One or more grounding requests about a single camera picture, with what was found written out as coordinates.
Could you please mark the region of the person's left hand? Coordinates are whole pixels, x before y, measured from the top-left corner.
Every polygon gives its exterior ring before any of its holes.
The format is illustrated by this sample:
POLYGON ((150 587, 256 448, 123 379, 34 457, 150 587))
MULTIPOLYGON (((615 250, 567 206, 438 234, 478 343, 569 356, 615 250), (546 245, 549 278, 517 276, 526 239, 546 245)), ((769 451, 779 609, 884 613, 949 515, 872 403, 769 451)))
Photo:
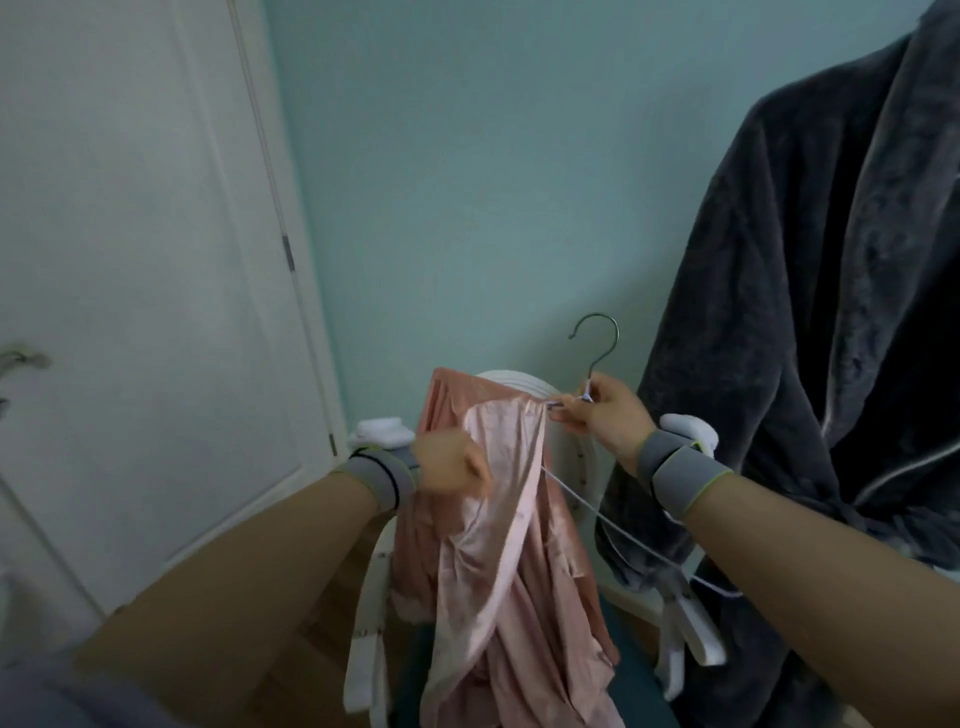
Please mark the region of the person's left hand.
POLYGON ((440 495, 463 495, 450 489, 453 440, 457 435, 470 436, 462 429, 450 428, 416 437, 412 448, 419 465, 417 490, 440 495))

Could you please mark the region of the person's right hand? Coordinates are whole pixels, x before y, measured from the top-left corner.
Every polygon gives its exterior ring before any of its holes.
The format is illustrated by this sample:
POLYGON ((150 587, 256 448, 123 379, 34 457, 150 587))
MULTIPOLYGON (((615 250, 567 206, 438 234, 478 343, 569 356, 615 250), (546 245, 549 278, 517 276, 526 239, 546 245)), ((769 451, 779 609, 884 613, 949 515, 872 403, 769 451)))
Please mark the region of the person's right hand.
POLYGON ((639 474, 639 453, 657 425, 631 387, 594 371, 591 398, 599 404, 597 436, 592 437, 633 479, 639 474))

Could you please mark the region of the white hanger with metal hook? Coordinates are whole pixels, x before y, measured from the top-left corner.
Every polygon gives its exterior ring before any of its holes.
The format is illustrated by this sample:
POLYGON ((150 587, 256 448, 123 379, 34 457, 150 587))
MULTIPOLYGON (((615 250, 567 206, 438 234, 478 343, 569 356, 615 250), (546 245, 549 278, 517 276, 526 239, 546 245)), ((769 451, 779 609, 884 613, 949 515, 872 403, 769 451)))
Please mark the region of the white hanger with metal hook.
MULTIPOLYGON (((603 350, 601 353, 599 353, 596 357, 594 357, 589 364, 589 368, 586 372, 586 376, 582 384, 582 394, 580 394, 580 398, 586 402, 590 402, 592 400, 592 380, 593 380, 594 370, 596 366, 600 364, 604 359, 608 358, 616 350, 619 343, 619 338, 620 338, 620 329, 616 319, 614 319, 612 316, 606 313, 591 312, 582 316, 582 318, 576 322, 576 324, 574 325, 573 331, 568 335, 568 340, 571 341, 575 339, 577 334, 579 333, 579 330, 582 324, 585 321, 588 321, 591 319, 600 319, 600 320, 610 322, 610 324, 613 327, 612 329, 613 334, 610 339, 609 345, 606 347, 606 349, 603 350)), ((639 540, 638 538, 636 538, 635 536, 633 536, 632 534, 630 534, 629 532, 621 528, 619 525, 613 522, 610 518, 606 517, 599 510, 599 506, 594 507, 593 505, 589 504, 589 502, 586 499, 582 498, 579 495, 576 496, 576 499, 579 500, 579 503, 584 505, 588 511, 590 511, 596 516, 596 521, 598 523, 603 525, 603 532, 606 535, 606 539, 610 542, 610 549, 612 551, 615 551, 618 555, 618 558, 620 558, 622 561, 626 562, 627 559, 624 555, 620 553, 619 550, 616 549, 616 546, 618 545, 618 541, 612 537, 613 533, 619 537, 620 541, 630 543, 637 549, 648 554, 650 557, 652 557, 656 561, 660 562, 661 564, 664 564, 665 568, 669 568, 674 572, 679 573, 681 578, 684 579, 685 581, 692 581, 694 583, 699 583, 702 585, 703 588, 706 588, 714 592, 714 594, 717 594, 724 599, 737 600, 742 597, 742 593, 738 590, 730 590, 728 588, 722 588, 704 578, 701 578, 700 576, 694 574, 692 571, 690 571, 690 573, 687 573, 686 571, 684 571, 684 568, 685 568, 684 564, 678 564, 674 562, 673 560, 667 558, 664 554, 656 551, 654 548, 649 546, 643 540, 639 540)))

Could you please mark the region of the pink satin garment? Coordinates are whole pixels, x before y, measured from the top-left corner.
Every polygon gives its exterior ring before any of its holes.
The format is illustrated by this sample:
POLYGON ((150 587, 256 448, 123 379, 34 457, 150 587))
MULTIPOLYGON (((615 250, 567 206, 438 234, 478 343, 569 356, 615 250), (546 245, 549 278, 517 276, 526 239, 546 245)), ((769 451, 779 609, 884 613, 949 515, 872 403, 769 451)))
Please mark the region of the pink satin garment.
POLYGON ((420 433, 465 431, 489 495, 419 492, 397 514, 391 600, 435 628, 419 728, 625 728, 609 695, 620 656, 551 465, 545 404, 434 371, 420 433))

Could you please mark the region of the person's left forearm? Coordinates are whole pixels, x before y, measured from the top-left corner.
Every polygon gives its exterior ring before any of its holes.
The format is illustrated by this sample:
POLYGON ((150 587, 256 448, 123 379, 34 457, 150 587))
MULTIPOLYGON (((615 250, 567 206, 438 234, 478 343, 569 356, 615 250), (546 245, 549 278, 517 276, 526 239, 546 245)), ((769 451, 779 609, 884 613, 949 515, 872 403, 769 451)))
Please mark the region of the person's left forearm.
POLYGON ((330 473, 166 572, 76 651, 74 666, 136 685, 182 721, 228 724, 379 512, 369 487, 330 473))

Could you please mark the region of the person's right forearm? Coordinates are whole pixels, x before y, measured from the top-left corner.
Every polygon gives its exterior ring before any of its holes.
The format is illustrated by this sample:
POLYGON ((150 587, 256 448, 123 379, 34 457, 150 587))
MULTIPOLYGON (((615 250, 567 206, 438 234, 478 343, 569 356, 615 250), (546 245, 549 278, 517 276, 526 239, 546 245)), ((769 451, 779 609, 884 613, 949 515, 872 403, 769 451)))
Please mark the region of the person's right forearm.
POLYGON ((960 728, 960 584, 733 473, 683 522, 873 728, 960 728))

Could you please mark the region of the grey wristband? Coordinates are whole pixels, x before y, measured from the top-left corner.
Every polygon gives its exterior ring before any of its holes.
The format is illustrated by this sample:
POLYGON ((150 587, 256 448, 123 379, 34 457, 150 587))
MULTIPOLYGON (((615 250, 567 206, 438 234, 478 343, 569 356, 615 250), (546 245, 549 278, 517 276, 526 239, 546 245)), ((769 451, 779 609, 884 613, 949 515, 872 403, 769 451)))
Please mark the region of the grey wristband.
POLYGON ((396 511, 409 501, 418 487, 420 465, 412 443, 391 448, 363 445, 333 473, 362 483, 371 493, 380 514, 396 511))
POLYGON ((656 504, 676 523, 714 481, 732 472, 692 441, 660 428, 643 444, 637 466, 656 504))

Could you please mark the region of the white wrist tracker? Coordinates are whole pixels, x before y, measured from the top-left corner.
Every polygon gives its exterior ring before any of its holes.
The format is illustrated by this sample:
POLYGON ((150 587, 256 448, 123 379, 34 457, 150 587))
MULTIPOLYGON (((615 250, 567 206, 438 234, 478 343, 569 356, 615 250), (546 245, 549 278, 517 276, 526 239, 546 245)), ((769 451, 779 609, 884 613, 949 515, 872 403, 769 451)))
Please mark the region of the white wrist tracker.
POLYGON ((702 418, 692 415, 664 414, 660 417, 659 428, 694 443, 696 449, 710 458, 714 458, 719 445, 716 430, 702 418))
POLYGON ((394 451, 409 447, 416 437, 416 432, 401 417, 366 418, 356 423, 347 435, 346 444, 352 451, 361 448, 394 451))

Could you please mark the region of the white chair with teal seat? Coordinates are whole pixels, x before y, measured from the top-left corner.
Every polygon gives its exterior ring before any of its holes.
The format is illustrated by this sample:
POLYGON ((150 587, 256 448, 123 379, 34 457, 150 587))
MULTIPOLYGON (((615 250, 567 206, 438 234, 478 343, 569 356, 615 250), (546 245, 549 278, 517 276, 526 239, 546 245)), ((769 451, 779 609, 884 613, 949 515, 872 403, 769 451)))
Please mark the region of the white chair with teal seat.
MULTIPOLYGON (((531 374, 514 370, 491 370, 474 375, 540 400, 558 397, 558 390, 531 374)), ((596 521, 594 513, 579 502, 579 496, 594 507, 600 497, 599 479, 594 477, 594 444, 583 436, 570 435, 547 421, 546 443, 551 465, 546 475, 556 481, 566 499, 577 534, 594 573, 601 559, 593 537, 582 539, 582 529, 596 521)), ((392 601, 392 561, 398 517, 384 527, 370 557, 356 608, 353 637, 343 685, 343 709, 349 714, 366 713, 371 728, 411 725, 420 728, 415 704, 426 685, 434 639, 434 626, 401 618, 392 601)), ((685 661, 691 655, 701 667, 724 665, 727 651, 719 630, 690 581, 669 568, 656 589, 661 604, 655 616, 642 610, 643 619, 659 629, 659 650, 655 670, 643 656, 637 661, 640 679, 627 683, 632 647, 629 637, 616 637, 614 625, 605 618, 603 605, 622 604, 609 579, 596 579, 602 616, 620 659, 607 689, 625 725, 676 724, 667 702, 677 698, 685 683, 685 661)))

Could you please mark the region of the dark grey fleece bathrobe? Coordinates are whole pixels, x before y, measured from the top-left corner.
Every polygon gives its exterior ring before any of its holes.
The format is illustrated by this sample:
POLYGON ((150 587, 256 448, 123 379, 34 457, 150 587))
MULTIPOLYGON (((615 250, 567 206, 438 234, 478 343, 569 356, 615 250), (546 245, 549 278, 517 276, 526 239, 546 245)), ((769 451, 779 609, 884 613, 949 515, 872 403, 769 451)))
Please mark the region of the dark grey fleece bathrobe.
POLYGON ((746 478, 960 573, 960 0, 745 117, 637 395, 746 478))

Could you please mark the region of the white door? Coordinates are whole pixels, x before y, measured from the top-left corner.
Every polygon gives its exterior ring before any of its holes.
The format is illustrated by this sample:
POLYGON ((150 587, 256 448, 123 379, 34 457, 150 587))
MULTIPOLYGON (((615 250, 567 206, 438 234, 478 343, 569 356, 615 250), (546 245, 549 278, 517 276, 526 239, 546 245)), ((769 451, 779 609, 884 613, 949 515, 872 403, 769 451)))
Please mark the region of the white door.
POLYGON ((0 0, 0 664, 333 465, 227 0, 0 0))

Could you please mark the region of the grey sleeve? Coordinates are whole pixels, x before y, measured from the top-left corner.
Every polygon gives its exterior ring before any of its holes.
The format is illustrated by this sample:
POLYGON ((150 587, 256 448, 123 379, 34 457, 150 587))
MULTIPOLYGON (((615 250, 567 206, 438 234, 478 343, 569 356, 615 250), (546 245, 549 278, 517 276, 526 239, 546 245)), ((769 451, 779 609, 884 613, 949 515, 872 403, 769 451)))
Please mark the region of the grey sleeve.
POLYGON ((0 728, 194 728, 134 683, 78 671, 71 653, 0 668, 0 728))

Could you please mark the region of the white door frame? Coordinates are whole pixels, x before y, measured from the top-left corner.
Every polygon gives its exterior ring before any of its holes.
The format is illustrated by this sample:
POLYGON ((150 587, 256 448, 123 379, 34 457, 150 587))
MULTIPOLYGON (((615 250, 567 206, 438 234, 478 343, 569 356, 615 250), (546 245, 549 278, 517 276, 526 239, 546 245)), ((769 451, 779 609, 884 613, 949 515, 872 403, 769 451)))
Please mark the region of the white door frame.
POLYGON ((226 0, 244 69, 261 153, 266 165, 273 206, 282 235, 294 255, 293 281, 299 317, 318 389, 326 433, 334 434, 338 456, 325 449, 334 463, 346 454, 347 421, 335 367, 330 334, 315 269, 315 256, 305 212, 293 147, 287 128, 279 67, 270 36, 265 0, 226 0))

